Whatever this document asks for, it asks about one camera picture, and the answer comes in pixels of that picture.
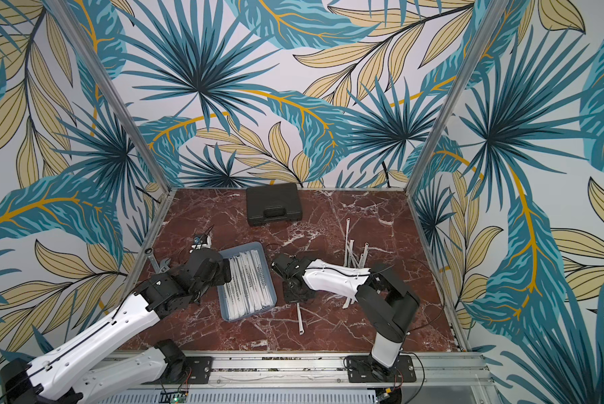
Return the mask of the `blue plastic storage tray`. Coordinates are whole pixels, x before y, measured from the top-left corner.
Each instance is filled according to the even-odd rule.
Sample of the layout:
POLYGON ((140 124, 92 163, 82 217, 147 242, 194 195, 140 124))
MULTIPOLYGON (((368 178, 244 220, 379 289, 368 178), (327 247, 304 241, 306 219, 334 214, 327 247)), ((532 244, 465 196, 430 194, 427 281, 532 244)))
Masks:
POLYGON ((234 279, 234 275, 236 274, 233 265, 231 264, 231 274, 232 274, 232 284, 233 284, 233 292, 235 295, 235 302, 236 302, 236 306, 237 306, 237 311, 238 311, 238 318, 236 318, 236 320, 230 320, 229 316, 228 316, 228 311, 227 311, 227 306, 226 306, 226 294, 225 294, 225 288, 224 286, 218 286, 217 287, 217 291, 218 291, 218 295, 219 295, 219 303, 220 303, 220 310, 221 310, 221 317, 224 321, 228 322, 228 323, 233 323, 236 321, 239 321, 241 319, 250 317, 250 316, 254 316, 257 314, 261 314, 265 311, 270 311, 271 309, 273 309, 276 306, 277 303, 277 294, 276 291, 274 289, 273 286, 273 280, 270 274, 270 267, 268 266, 268 262, 266 260, 266 256, 263 250, 263 245, 260 242, 249 242, 247 244, 243 244, 241 246, 237 246, 237 247, 233 247, 233 248, 229 248, 226 250, 221 251, 221 256, 223 257, 223 259, 229 259, 230 264, 231 264, 231 258, 236 257, 240 266, 241 266, 241 272, 242 272, 242 277, 244 279, 245 285, 246 285, 246 290, 249 292, 250 294, 250 298, 251 298, 251 302, 253 303, 253 310, 247 315, 245 312, 245 306, 242 303, 241 297, 238 293, 238 289, 237 289, 237 283, 234 279), (262 266, 264 269, 264 274, 266 277, 266 280, 268 282, 268 287, 270 289, 270 293, 273 296, 274 299, 274 306, 267 306, 265 303, 264 308, 260 308, 259 304, 256 302, 255 300, 255 296, 253 294, 253 290, 251 289, 251 283, 250 283, 250 279, 246 273, 246 266, 245 264, 243 264, 243 261, 241 259, 241 254, 242 253, 248 253, 248 255, 251 257, 251 250, 257 250, 258 254, 260 256, 260 259, 262 261, 262 266))

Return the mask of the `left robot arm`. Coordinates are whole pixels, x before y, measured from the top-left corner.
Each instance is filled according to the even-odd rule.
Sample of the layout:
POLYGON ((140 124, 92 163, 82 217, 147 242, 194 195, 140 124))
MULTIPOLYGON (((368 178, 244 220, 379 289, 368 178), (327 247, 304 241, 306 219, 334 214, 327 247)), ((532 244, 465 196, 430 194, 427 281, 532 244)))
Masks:
POLYGON ((128 360, 105 367, 98 363, 175 311, 199 303, 210 288, 230 281, 228 259, 211 248, 195 249, 186 264, 146 279, 75 338, 33 360, 5 365, 0 402, 93 403, 147 382, 184 385, 193 367, 169 339, 128 360))

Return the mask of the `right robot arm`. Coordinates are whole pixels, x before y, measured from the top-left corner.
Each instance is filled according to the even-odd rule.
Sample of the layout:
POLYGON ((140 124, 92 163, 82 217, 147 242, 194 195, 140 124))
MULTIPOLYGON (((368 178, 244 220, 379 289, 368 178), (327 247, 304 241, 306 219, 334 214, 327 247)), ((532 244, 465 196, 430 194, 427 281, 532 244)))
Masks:
POLYGON ((370 356, 390 369, 396 363, 421 300, 391 268, 376 264, 354 269, 320 259, 280 254, 271 269, 283 280, 284 299, 302 303, 317 291, 343 296, 357 303, 374 327, 376 336, 370 356))

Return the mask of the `black plastic tool case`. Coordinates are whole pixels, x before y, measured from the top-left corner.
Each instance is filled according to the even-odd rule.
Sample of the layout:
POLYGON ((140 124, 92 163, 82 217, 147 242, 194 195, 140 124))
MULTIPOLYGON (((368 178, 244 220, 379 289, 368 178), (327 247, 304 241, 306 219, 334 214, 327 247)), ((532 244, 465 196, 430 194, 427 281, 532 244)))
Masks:
POLYGON ((282 183, 246 189, 246 218, 251 227, 301 221, 303 210, 297 185, 282 183))

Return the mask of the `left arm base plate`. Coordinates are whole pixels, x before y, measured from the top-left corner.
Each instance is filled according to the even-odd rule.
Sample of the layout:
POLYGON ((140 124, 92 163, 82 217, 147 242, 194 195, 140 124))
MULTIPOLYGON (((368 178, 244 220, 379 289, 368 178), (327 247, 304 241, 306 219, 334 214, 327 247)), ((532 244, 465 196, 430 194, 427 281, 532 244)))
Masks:
POLYGON ((167 368, 153 384, 207 385, 213 360, 211 356, 188 356, 167 360, 167 368))

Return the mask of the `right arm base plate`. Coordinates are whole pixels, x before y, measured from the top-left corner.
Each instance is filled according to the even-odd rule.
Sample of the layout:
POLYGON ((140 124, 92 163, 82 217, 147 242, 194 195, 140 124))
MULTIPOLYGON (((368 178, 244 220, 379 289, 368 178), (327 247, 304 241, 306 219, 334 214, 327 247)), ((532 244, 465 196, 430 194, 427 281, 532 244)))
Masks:
POLYGON ((390 368, 370 355, 349 355, 343 359, 350 383, 416 382, 416 371, 409 355, 400 355, 390 368))

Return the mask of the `aluminium front rail frame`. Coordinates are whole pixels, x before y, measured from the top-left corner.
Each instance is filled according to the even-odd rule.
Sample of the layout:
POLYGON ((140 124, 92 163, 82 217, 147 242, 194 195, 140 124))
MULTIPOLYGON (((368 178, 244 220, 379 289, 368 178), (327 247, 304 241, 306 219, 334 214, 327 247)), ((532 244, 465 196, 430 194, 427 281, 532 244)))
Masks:
MULTIPOLYGON (((105 367, 135 357, 120 353, 105 367)), ((406 353, 416 382, 350 383, 343 359, 355 353, 187 351, 214 358, 207 385, 138 384, 101 403, 155 402, 163 392, 186 392, 196 402, 499 403, 491 372, 477 353, 406 353)))

